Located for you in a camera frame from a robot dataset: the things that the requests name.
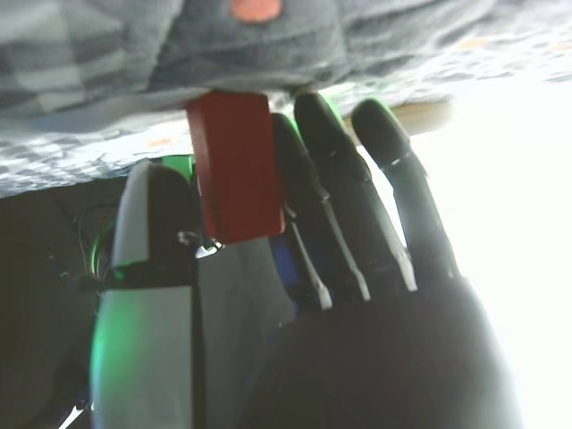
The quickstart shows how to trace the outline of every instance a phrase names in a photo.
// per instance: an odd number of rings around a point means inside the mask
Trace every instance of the orange dot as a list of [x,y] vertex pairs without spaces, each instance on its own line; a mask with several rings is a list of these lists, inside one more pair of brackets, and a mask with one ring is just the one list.
[[246,23],[268,22],[280,15],[281,0],[231,0],[231,13]]

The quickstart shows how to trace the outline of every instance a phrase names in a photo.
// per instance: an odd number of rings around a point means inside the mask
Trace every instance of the red rectangular block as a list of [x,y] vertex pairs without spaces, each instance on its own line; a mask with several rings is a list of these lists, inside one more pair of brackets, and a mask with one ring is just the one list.
[[191,102],[187,116],[208,235],[230,244],[281,233],[267,98],[211,92]]

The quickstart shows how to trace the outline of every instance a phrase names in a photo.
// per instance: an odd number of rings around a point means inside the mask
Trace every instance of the orange circle on fabric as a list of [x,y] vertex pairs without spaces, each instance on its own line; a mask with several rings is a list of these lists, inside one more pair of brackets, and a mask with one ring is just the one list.
[[248,24],[271,21],[281,10],[281,0],[231,0],[232,15]]

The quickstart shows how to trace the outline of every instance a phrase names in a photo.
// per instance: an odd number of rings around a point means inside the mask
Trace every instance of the quilted fabric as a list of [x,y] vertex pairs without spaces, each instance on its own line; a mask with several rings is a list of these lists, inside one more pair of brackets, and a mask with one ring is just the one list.
[[289,0],[257,25],[229,4],[4,2],[0,197],[188,152],[177,109],[209,88],[264,91],[284,112],[293,92],[320,88],[344,114],[363,97],[434,101],[475,80],[572,80],[568,0]]

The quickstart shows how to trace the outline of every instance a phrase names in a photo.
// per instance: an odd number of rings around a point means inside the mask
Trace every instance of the gray plaid fabric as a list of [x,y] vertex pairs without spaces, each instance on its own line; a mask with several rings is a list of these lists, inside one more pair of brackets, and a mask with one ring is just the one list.
[[292,90],[323,88],[344,114],[363,97],[436,100],[521,73],[572,80],[569,0],[285,0],[264,25],[236,21],[229,1],[3,1],[0,197],[160,155],[99,148],[147,139],[207,88],[270,91],[284,112]]

